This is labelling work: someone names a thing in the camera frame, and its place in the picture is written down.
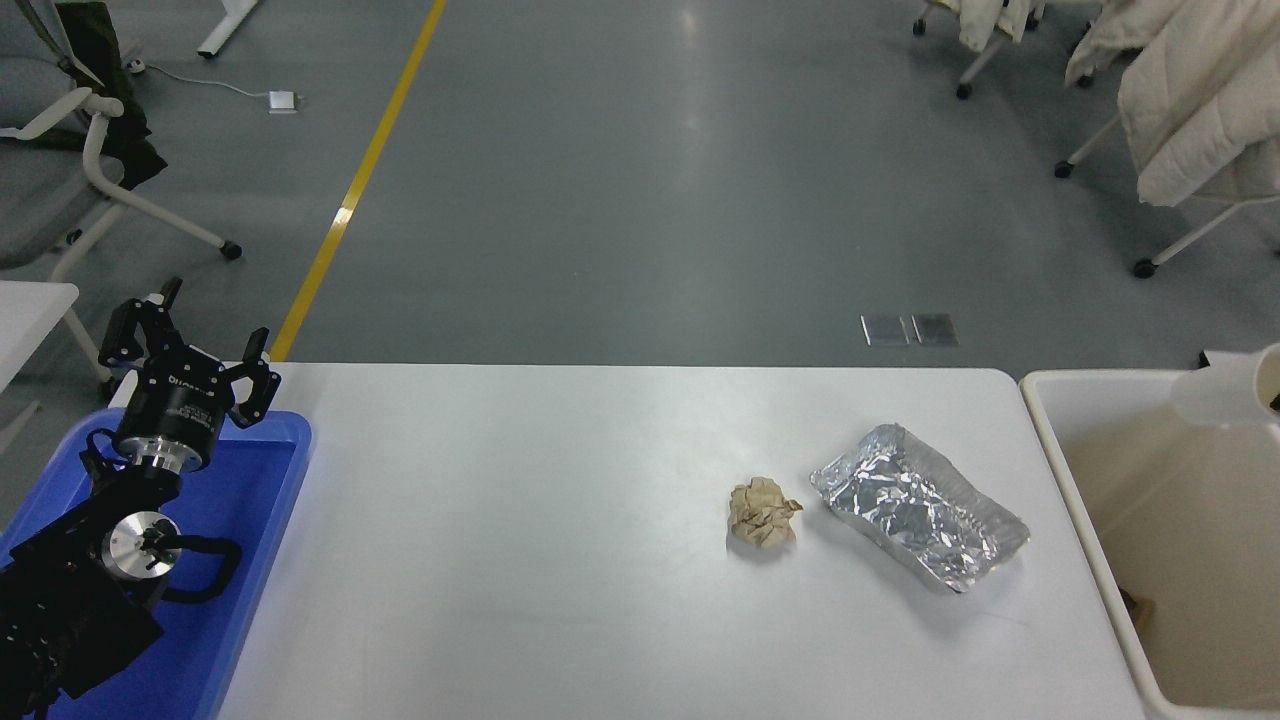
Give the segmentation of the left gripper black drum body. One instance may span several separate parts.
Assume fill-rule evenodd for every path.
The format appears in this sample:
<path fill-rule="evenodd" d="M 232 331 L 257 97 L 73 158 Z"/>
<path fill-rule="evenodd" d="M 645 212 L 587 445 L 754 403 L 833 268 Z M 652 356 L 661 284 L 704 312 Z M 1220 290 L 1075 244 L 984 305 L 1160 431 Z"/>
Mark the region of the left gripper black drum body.
<path fill-rule="evenodd" d="M 165 439 L 212 448 L 230 407 L 225 372 L 224 366 L 207 375 L 136 370 L 136 388 L 119 423 L 119 447 Z"/>

